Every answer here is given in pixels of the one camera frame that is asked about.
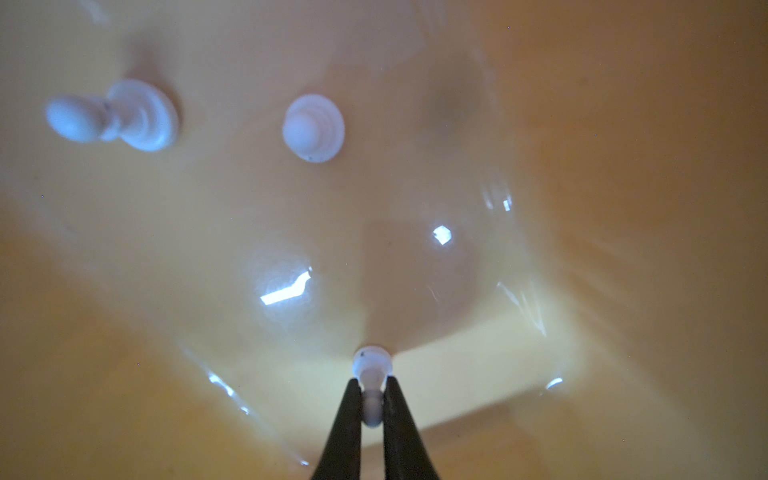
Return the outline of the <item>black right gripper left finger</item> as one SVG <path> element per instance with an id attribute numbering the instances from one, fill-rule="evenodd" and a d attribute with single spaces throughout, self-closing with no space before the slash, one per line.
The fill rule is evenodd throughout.
<path id="1" fill-rule="evenodd" d="M 361 469 L 362 390 L 348 381 L 312 480 L 359 480 Z"/>

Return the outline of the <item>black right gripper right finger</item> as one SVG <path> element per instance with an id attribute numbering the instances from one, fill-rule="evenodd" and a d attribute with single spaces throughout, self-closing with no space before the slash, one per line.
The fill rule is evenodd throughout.
<path id="1" fill-rule="evenodd" d="M 383 394 L 386 480 L 439 480 L 398 380 L 389 376 Z"/>

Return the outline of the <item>white chess pawn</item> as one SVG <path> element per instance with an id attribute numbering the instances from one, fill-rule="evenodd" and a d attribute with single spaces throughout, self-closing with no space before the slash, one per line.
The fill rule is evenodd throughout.
<path id="1" fill-rule="evenodd" d="M 354 354 L 352 372 L 361 388 L 362 423 L 369 428 L 383 422 L 384 388 L 392 370 L 392 357 L 380 346 L 363 346 Z"/>

